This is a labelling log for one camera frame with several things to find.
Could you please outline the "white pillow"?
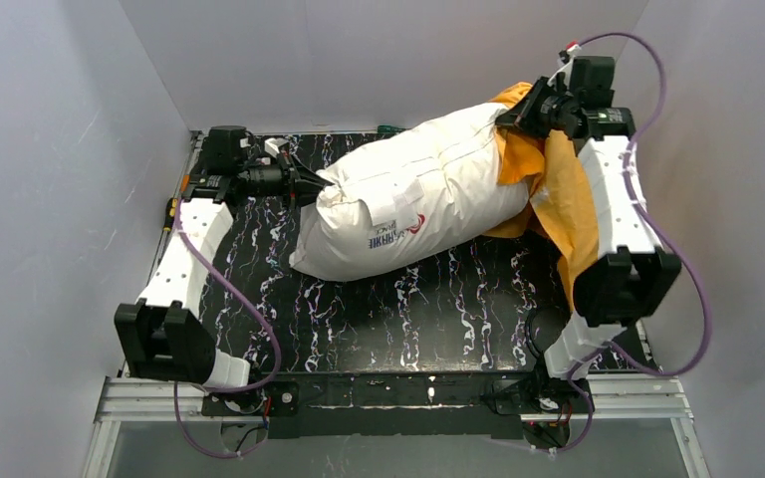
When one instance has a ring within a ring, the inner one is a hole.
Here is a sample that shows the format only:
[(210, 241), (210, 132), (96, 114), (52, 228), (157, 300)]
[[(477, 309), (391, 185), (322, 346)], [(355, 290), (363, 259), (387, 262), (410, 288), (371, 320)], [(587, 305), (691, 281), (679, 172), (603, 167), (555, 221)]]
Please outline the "white pillow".
[(347, 282), (467, 242), (524, 210), (529, 187), (501, 185), (495, 120), (484, 103), (364, 144), (318, 170), (328, 181), (301, 210), (292, 269)]

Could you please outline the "orange printed pillowcase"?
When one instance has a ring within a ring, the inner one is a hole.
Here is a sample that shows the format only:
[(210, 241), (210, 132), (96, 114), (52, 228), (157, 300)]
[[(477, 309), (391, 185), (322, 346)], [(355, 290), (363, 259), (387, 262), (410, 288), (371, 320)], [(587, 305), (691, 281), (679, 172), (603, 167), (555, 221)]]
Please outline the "orange printed pillowcase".
[(532, 222), (560, 252), (558, 270), (570, 305), (576, 311), (575, 281), (598, 257), (599, 228), (593, 195), (572, 142), (561, 131), (544, 138), (513, 126), (494, 126), (500, 114), (531, 92), (518, 83), (469, 114), (475, 128), (495, 147), (493, 171), (480, 181), (486, 191), (477, 218), (476, 234), (515, 238)]

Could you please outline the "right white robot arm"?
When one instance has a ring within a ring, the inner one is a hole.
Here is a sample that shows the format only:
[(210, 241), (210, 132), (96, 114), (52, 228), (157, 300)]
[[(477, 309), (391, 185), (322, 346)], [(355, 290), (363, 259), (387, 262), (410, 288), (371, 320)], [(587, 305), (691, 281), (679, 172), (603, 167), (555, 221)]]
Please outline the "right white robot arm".
[(625, 159), (636, 127), (630, 110), (612, 104), (616, 61), (576, 50), (562, 51), (558, 70), (495, 121), (503, 132), (532, 138), (556, 132), (578, 148), (570, 163), (582, 168), (581, 186), (593, 201), (596, 257), (573, 274), (574, 311), (541, 354), (549, 377), (571, 380), (587, 375), (596, 351), (650, 316), (681, 270), (643, 220), (641, 193), (628, 191), (639, 187)]

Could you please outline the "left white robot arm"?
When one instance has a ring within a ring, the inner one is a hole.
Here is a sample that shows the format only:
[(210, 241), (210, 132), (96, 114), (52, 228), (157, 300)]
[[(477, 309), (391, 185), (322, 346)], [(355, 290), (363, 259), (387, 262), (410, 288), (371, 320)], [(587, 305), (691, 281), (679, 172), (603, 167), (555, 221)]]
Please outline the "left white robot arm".
[[(218, 393), (255, 390), (276, 378), (279, 342), (213, 259), (247, 199), (275, 197), (286, 208), (301, 208), (314, 203), (330, 183), (297, 159), (288, 140), (257, 143), (240, 125), (195, 132), (190, 162), (179, 192), (167, 203), (167, 246), (137, 299), (118, 306), (115, 328), (127, 368), (137, 378), (186, 382)], [(276, 363), (264, 377), (256, 378), (247, 359), (218, 348), (200, 322), (208, 280), (223, 285), (266, 332)]]

